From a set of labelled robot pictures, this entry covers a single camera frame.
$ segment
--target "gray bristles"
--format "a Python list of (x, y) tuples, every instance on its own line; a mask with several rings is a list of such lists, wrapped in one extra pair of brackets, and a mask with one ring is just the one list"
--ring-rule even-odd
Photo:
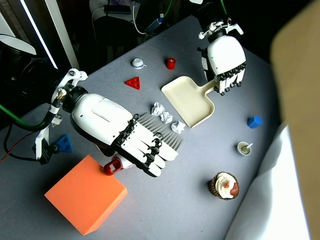
[(163, 136), (162, 140), (177, 152), (184, 143), (182, 137), (171, 129), (168, 129), (160, 119), (157, 119), (157, 117), (152, 116), (147, 112), (142, 114), (137, 121), (154, 134), (161, 133)]

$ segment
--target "crumpled paper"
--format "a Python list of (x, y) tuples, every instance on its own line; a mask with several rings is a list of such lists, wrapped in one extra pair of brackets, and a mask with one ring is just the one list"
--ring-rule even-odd
[(152, 116), (160, 116), (161, 114), (163, 114), (165, 112), (165, 108), (162, 104), (155, 102), (153, 104), (153, 108), (151, 109), (151, 115)]
[(165, 111), (163, 114), (160, 115), (161, 121), (164, 122), (165, 124), (169, 124), (172, 122), (174, 119), (172, 115), (170, 115), (169, 112)]
[(185, 130), (185, 124), (181, 121), (176, 121), (171, 124), (171, 129), (177, 134), (180, 134), (183, 130)]

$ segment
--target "orange box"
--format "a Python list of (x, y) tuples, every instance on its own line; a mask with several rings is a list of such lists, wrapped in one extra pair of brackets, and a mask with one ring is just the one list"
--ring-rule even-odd
[(44, 196), (83, 235), (98, 229), (128, 191), (86, 156)]

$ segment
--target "small white cup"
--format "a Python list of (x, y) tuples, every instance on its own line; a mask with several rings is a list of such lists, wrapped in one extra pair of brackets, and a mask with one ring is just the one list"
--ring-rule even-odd
[(243, 156), (249, 156), (251, 154), (251, 147), (248, 148), (248, 152), (243, 152), (242, 148), (248, 146), (249, 143), (245, 142), (245, 141), (241, 141), (238, 143), (238, 145), (236, 146), (236, 150), (238, 151), (238, 153), (240, 153)]
[(132, 61), (132, 67), (134, 69), (142, 69), (144, 66), (147, 66), (147, 65), (144, 65), (144, 61), (142, 61), (140, 58), (135, 58), (133, 61)]

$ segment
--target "gray table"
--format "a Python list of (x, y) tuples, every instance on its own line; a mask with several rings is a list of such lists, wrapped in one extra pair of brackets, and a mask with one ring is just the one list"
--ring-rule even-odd
[[(198, 21), (188, 17), (94, 72), (81, 85), (132, 113), (149, 112), (153, 102), (160, 102), (175, 121), (182, 121), (160, 89), (179, 76), (189, 76), (199, 85), (205, 83), (197, 47), (208, 43), (198, 40), (200, 30)], [(92, 155), (102, 165), (109, 159), (78, 135), (69, 115), (61, 111), (64, 121), (50, 131), (50, 139), (54, 141), (67, 133), (74, 153), (54, 155), (47, 165), (11, 157), (0, 163), (0, 239), (222, 239), (279, 125), (271, 68), (251, 52), (246, 50), (245, 54), (247, 69), (242, 87), (223, 97), (215, 92), (208, 95), (215, 104), (214, 114), (194, 129), (186, 127), (181, 135), (185, 144), (180, 155), (167, 164), (160, 177), (152, 178), (136, 167), (117, 173), (115, 176), (127, 187), (128, 195), (97, 231), (85, 237), (51, 205), (44, 193), (86, 155)], [(176, 58), (174, 70), (165, 66), (168, 57)], [(143, 59), (148, 67), (132, 69), (134, 58)], [(140, 91), (124, 84), (136, 76), (140, 76)], [(37, 123), (47, 108), (48, 105), (42, 105), (24, 119)], [(250, 129), (247, 118), (254, 115), (260, 115), (264, 123)], [(0, 132), (1, 139), (6, 131)], [(25, 133), (14, 126), (8, 145)], [(24, 140), (14, 153), (32, 157), (34, 137)], [(254, 143), (250, 156), (236, 152), (240, 141)], [(237, 177), (240, 193), (235, 200), (224, 201), (208, 191), (208, 181), (220, 171)]]

